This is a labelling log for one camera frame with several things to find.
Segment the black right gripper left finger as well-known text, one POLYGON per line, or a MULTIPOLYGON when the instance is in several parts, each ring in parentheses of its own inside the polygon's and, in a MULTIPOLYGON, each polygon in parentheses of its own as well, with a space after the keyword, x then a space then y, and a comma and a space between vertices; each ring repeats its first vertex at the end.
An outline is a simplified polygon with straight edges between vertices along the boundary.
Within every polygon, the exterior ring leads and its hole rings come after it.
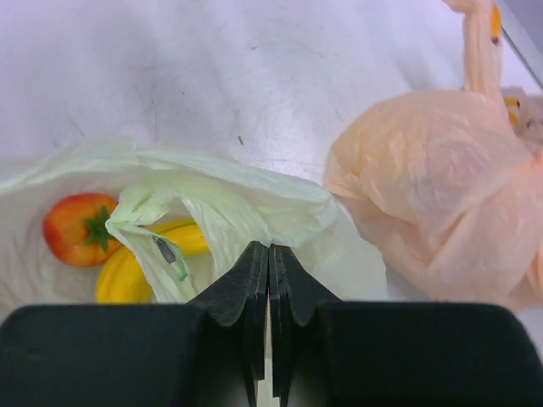
POLYGON ((268 250, 186 304, 32 305, 1 326, 4 406, 254 406, 268 250))

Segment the yellow fake banana bunch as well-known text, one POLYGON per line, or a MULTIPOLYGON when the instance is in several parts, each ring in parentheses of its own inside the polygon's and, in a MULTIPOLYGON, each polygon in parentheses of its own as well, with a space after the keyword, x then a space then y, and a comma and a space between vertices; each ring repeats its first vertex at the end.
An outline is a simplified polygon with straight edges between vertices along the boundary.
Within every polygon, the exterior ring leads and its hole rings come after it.
MULTIPOLYGON (((190 218, 152 226, 150 231, 176 244, 185 257, 209 252, 204 234, 190 218)), ((95 288, 98 304, 148 304, 152 293, 135 255, 125 247, 104 263, 95 288)))

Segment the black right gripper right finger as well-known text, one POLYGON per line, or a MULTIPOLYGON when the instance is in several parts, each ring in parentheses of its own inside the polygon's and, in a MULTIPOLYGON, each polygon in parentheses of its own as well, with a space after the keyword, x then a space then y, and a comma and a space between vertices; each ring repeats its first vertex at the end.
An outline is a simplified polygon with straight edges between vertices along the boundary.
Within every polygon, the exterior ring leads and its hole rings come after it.
POLYGON ((283 406, 539 406, 542 364, 490 304, 343 301, 293 251, 268 265, 273 394, 283 406))

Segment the green plastic bag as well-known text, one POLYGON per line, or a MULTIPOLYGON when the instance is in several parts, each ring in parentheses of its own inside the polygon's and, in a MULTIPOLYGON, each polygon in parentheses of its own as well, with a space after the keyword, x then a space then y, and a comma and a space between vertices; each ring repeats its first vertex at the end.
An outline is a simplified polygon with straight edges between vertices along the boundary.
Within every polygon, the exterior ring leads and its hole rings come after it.
POLYGON ((187 302, 230 270, 248 243, 293 249, 347 300, 388 296, 381 253, 312 181, 183 148, 100 139, 1 165, 1 313, 27 304, 88 303, 94 269, 60 263, 42 221, 61 198, 117 198, 109 229, 134 253, 160 302, 187 302))

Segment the red orange fake peach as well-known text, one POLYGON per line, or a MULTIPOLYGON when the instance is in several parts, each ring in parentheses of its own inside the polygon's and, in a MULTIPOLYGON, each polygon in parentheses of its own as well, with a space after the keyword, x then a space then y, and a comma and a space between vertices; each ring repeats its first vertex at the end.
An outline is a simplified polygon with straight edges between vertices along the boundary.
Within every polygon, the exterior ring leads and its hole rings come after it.
POLYGON ((116 206, 112 197, 97 192, 70 195, 58 201, 42 223, 50 252, 75 267, 103 264, 121 247, 105 227, 116 206))

